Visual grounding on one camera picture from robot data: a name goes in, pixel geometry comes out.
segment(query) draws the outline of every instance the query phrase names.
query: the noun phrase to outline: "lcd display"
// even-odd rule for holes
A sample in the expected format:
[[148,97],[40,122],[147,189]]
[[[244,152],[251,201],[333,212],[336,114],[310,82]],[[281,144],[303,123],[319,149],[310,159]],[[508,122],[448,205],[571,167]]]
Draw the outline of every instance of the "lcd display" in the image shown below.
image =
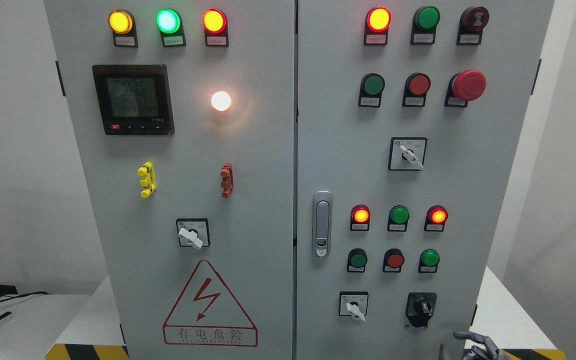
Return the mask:
[[114,117],[159,117],[155,80],[151,77],[108,77],[105,85]]

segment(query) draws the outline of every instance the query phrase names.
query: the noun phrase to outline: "high voltage warning sign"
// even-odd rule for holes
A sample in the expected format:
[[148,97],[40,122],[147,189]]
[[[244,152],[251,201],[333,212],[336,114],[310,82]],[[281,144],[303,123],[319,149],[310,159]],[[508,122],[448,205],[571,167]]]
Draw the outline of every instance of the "high voltage warning sign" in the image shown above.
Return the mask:
[[256,347],[258,330],[208,260],[199,260],[163,325],[179,346]]

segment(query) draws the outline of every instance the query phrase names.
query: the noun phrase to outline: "white switch handle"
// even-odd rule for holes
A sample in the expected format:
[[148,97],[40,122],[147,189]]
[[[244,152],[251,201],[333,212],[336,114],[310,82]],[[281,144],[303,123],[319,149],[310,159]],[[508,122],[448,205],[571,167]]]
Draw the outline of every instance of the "white switch handle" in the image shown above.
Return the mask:
[[366,317],[362,314],[361,310],[359,310],[359,306],[352,305],[352,303],[346,302],[345,309],[348,310],[350,316],[358,322],[366,322]]
[[416,167],[418,170],[424,170],[423,164],[421,163],[421,161],[419,161],[419,158],[416,157],[414,152],[408,150],[404,145],[400,145],[399,150],[401,150],[404,159],[406,159],[410,164],[412,164],[412,166]]
[[201,250],[202,246],[204,246],[204,241],[199,239],[198,234],[194,231],[188,231],[182,227],[178,236],[179,239],[185,239],[185,242],[196,250]]

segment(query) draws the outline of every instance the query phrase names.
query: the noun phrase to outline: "electrical control cabinet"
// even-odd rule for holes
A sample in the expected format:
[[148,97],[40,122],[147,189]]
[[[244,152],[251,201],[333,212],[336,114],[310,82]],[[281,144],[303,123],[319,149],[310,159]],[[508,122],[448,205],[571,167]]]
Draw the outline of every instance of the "electrical control cabinet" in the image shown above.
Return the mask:
[[[290,359],[295,2],[45,7],[131,360]],[[170,121],[128,65],[165,66]],[[115,71],[99,84],[116,123],[93,66]]]
[[[461,354],[452,333],[473,319],[552,6],[300,0],[298,360]],[[379,107],[357,103],[370,74]],[[350,229],[358,205],[369,230]],[[342,314],[347,293],[366,303]]]
[[461,353],[552,6],[45,0],[130,358]]

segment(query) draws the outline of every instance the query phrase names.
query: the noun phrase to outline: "green indicator light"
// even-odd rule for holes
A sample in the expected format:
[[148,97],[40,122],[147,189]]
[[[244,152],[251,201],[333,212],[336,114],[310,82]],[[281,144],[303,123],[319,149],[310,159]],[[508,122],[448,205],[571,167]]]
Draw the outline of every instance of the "green indicator light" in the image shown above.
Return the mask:
[[377,95],[380,92],[384,91],[384,87],[386,83],[384,82],[384,78],[379,75],[370,75],[368,78],[363,82],[363,90],[368,93],[368,95]]
[[157,13],[157,26],[164,34],[174,34],[181,26],[179,14],[173,9],[161,9]]
[[436,250],[426,250],[421,253],[421,264],[425,267],[436,267],[439,264],[439,254]]
[[405,224],[409,218],[409,211],[404,205],[397,205],[390,210],[390,219],[395,224]]
[[421,30],[430,30],[439,24],[439,10],[434,6],[423,7],[416,15],[414,22]]
[[352,265],[353,268],[363,268],[366,266],[366,263],[368,262],[368,259],[366,258],[366,256],[361,255],[361,253],[356,253],[355,255],[352,255],[352,257],[350,258],[350,265]]

